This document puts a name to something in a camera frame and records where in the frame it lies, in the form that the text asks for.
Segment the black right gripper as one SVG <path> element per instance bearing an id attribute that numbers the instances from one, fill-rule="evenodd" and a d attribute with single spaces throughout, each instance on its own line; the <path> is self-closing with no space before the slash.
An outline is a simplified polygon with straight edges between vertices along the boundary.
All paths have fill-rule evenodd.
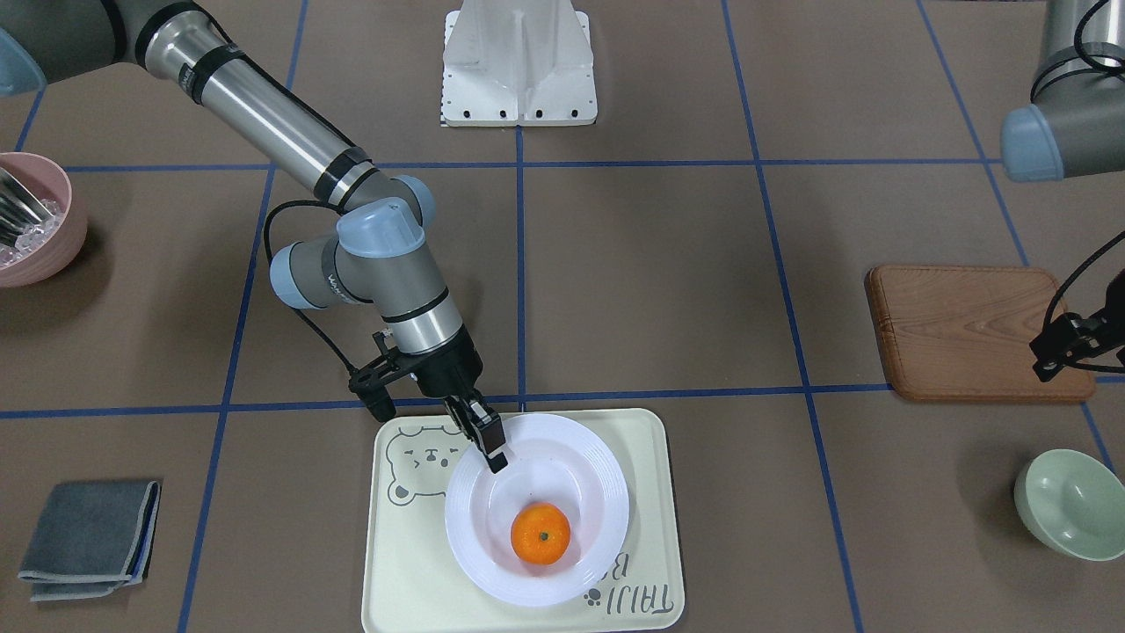
<path id="1" fill-rule="evenodd" d="M 446 412 L 454 424 L 482 452 L 490 473 L 498 474 L 508 465 L 504 454 L 506 438 L 503 421 L 475 388 L 475 381 L 482 377 L 483 362 L 467 328 L 461 327 L 446 344 L 424 353 L 406 353 L 398 347 L 388 347 L 382 332 L 374 335 L 374 342 L 379 356 L 353 370 L 348 388 L 376 421 L 396 417 L 388 386 L 400 378 L 413 378 L 422 396 L 446 405 Z"/>

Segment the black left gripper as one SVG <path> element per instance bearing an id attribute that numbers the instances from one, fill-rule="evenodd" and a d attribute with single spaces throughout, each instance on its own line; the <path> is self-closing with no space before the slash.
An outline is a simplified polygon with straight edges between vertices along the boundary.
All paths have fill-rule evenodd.
<path id="1" fill-rule="evenodd" d="M 1084 370 L 1122 370 L 1122 342 L 1124 342 L 1124 270 L 1107 286 L 1105 305 L 1090 316 L 1081 317 L 1066 311 L 1045 325 L 1030 341 L 1035 356 L 1033 372 L 1041 383 L 1048 383 L 1064 367 Z M 1116 349 L 1120 367 L 1101 367 L 1079 363 L 1089 358 L 1100 358 Z"/>

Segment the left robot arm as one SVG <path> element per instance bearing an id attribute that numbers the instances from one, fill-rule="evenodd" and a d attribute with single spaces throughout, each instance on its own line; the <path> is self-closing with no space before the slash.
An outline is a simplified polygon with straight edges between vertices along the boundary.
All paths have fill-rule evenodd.
<path id="1" fill-rule="evenodd" d="M 1120 1 L 1048 1 L 1041 55 L 1029 101 L 1005 116 L 1000 144 L 1005 175 L 1012 183 L 1048 183 L 1106 175 L 1124 168 L 1124 8 Z M 1030 341 L 1033 370 L 1048 383 L 1066 368 L 1120 376 L 1124 280 L 1114 275 L 1101 309 L 1091 316 L 1058 311 L 1074 281 L 1109 250 L 1112 237 L 1086 257 L 1045 309 L 1042 329 Z"/>

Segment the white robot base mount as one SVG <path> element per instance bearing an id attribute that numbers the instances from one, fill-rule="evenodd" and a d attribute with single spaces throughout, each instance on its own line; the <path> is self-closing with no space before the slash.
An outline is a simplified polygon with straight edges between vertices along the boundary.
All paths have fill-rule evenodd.
<path id="1" fill-rule="evenodd" d="M 570 1 L 465 1 L 446 13 L 443 44 L 442 125 L 598 120 L 590 18 Z"/>

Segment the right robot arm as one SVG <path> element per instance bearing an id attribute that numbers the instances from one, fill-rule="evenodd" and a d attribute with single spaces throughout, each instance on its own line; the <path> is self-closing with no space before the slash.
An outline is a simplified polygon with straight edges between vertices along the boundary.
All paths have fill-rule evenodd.
<path id="1" fill-rule="evenodd" d="M 396 417 L 405 376 L 441 400 L 490 471 L 507 464 L 503 422 L 477 389 L 483 364 L 426 242 L 436 205 L 415 178 L 387 177 L 368 153 L 302 103 L 194 1 L 4 1 L 3 94 L 128 62 L 230 125 L 338 212 L 321 239 L 270 248 L 273 292 L 294 311 L 371 304 L 387 325 L 379 356 L 349 388 L 377 421 Z"/>

